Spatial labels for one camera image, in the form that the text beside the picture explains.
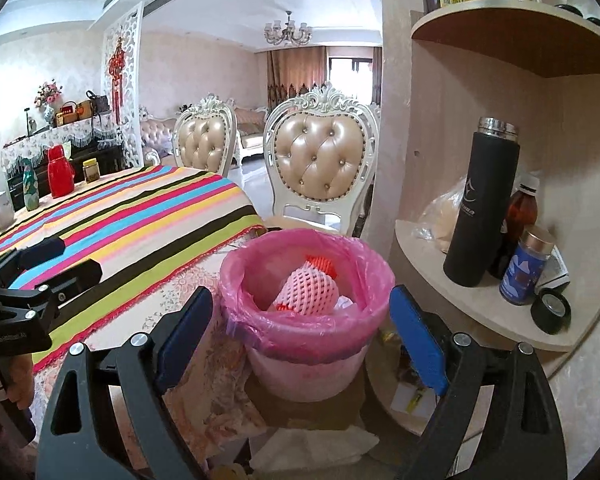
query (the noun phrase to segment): metal screw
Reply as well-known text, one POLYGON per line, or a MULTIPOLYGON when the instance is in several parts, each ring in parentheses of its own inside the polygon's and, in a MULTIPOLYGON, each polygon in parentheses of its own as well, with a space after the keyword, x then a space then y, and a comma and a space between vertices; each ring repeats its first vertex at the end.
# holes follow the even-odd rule
POLYGON ((518 350, 520 350, 524 355, 531 355, 534 352, 534 348, 526 341, 518 343, 518 350))
POLYGON ((471 337, 463 332, 458 332, 454 335, 454 343, 458 346, 469 346, 471 344, 471 337))
POLYGON ((74 343, 69 348, 69 354, 80 355, 84 351, 84 345, 82 343, 74 343))
POLYGON ((134 334, 131 338, 131 346, 142 346, 149 341, 149 336, 143 332, 134 334))

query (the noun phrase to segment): blue label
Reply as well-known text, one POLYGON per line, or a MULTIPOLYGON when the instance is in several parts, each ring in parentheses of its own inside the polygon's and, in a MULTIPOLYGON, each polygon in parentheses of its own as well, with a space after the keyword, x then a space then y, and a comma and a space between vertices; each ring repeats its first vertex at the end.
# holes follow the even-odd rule
POLYGON ((500 293, 505 300, 515 304, 523 304, 534 291, 534 287, 546 260, 540 260, 518 245, 509 267, 500 282, 500 293))

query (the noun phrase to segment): red kettle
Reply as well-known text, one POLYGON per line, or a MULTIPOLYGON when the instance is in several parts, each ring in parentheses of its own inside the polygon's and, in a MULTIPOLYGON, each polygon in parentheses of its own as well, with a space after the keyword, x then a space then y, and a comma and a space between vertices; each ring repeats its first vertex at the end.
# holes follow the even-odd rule
POLYGON ((49 148, 47 156, 49 158, 49 165, 46 169, 46 174, 49 179, 51 196, 58 198, 59 196, 68 195, 73 192, 75 188, 75 171, 64 156, 62 144, 49 148))

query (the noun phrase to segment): window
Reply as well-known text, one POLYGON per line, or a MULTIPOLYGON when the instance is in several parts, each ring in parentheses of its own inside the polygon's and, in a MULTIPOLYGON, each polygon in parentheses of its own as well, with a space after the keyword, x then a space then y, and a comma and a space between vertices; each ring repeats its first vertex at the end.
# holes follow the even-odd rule
POLYGON ((344 95, 371 104, 373 63, 365 57, 330 57, 329 81, 344 95))

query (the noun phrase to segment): dining table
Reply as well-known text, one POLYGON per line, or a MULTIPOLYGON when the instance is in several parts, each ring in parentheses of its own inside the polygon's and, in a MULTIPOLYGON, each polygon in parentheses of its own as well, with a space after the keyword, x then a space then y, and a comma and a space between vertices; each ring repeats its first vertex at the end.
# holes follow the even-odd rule
MULTIPOLYGON (((228 251, 266 232, 245 193, 218 174, 193 168, 132 168, 76 184, 60 198, 43 196, 0 232, 0 254, 58 236, 66 249, 13 282, 33 288, 87 258, 102 268, 100 283, 59 309, 72 316, 50 334, 52 347, 33 354, 32 420, 38 434, 66 352, 121 345, 151 332, 181 309, 198 286, 214 298, 208 324, 180 383, 163 397, 194 457, 203 463, 228 441, 255 436, 266 424, 244 391, 250 370, 244 346, 226 335, 218 279, 228 251)), ((132 466, 146 466, 119 387, 110 393, 132 466)))

